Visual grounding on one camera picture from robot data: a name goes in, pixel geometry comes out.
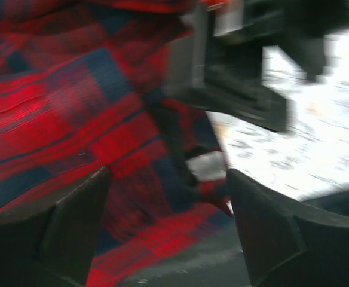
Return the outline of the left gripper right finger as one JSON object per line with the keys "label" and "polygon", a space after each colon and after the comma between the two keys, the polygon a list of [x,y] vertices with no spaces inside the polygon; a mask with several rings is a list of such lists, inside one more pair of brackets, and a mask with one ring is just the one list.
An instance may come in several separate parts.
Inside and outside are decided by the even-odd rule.
{"label": "left gripper right finger", "polygon": [[349,190],[297,201],[227,173],[253,286],[349,286]]}

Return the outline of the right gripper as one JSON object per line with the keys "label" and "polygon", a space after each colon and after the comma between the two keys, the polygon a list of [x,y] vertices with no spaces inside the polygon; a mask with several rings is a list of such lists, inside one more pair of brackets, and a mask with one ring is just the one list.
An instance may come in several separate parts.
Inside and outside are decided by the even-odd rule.
{"label": "right gripper", "polygon": [[280,47],[314,82],[324,71],[324,37],[349,29],[349,1],[197,3],[192,34],[170,43],[164,92],[181,102],[284,132],[287,100],[262,85],[263,49]]}

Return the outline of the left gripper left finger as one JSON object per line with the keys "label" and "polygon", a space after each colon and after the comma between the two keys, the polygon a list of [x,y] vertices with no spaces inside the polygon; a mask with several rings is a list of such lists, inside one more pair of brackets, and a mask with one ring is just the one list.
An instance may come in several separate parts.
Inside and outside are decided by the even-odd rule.
{"label": "left gripper left finger", "polygon": [[0,286],[85,286],[111,176],[105,167],[0,213]]}

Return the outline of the red plaid skirt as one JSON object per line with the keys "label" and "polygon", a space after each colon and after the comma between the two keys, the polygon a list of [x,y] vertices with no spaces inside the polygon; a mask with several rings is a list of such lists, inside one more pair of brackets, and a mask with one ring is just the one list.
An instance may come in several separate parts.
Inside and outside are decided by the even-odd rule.
{"label": "red plaid skirt", "polygon": [[163,93],[192,1],[0,1],[0,213],[101,167],[111,185],[87,286],[117,286],[232,223],[207,114]]}

